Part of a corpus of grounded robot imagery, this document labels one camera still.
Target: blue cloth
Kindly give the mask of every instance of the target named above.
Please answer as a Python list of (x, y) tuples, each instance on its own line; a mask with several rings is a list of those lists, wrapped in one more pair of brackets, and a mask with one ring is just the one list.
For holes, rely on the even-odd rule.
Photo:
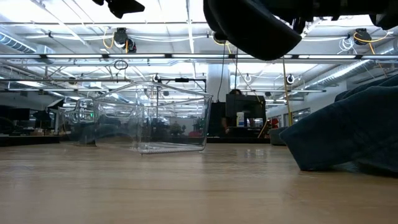
[(280, 138), (302, 170), (355, 160), (381, 165), (387, 153), (398, 149), (397, 124), (394, 76), (338, 95), (333, 104), (281, 132)]

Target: person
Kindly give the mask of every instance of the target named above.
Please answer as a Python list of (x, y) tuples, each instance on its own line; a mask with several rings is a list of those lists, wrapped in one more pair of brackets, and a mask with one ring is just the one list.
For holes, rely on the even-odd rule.
[[(243, 95), (243, 94), (242, 94), (242, 91), (239, 90), (239, 89), (233, 89), (233, 90), (230, 91), (229, 94)], [(227, 118), (226, 115), (224, 114), (223, 118), (221, 119), (221, 124), (223, 125), (225, 134), (228, 134), (228, 133), (229, 133), (228, 127), (235, 126), (235, 125), (233, 124), (233, 121), (234, 121), (234, 120), (235, 120), (235, 119)], [(249, 119), (249, 122), (250, 122), (250, 127), (253, 127), (253, 126), (255, 125), (255, 124), (254, 124), (254, 119), (250, 118), (250, 119)]]

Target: transparent plastic bin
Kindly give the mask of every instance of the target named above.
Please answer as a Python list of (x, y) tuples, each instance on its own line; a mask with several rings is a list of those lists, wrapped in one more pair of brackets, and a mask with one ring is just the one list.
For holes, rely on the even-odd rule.
[(60, 135), (64, 140), (79, 145), (95, 146), (94, 103), (92, 99), (79, 99), (74, 109), (59, 108)]
[(96, 145), (141, 154), (202, 151), (211, 95), (135, 82), (94, 99)]

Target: table surface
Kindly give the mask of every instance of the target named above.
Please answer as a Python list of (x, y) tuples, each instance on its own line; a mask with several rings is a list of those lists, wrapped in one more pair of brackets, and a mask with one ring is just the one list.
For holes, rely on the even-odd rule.
[(209, 144), (141, 156), (0, 148), (0, 223), (397, 223), (398, 179), (301, 172), (286, 147)]

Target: wall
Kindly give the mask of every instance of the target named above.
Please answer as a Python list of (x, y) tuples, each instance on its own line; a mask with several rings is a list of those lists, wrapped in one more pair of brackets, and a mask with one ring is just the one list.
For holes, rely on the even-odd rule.
[[(291, 112), (310, 108), (313, 113), (332, 104), (338, 94), (347, 90), (347, 82), (343, 81), (336, 87), (326, 87), (325, 90), (326, 93), (309, 93), (305, 96), (304, 101), (291, 101)], [(267, 110), (267, 118), (281, 115), (281, 124), (284, 123), (284, 114), (287, 114), (287, 106), (278, 106)]]
[(37, 92), (28, 92), (27, 97), (20, 93), (0, 93), (0, 105), (17, 108), (44, 110), (46, 106), (59, 98), (48, 95), (38, 95)]

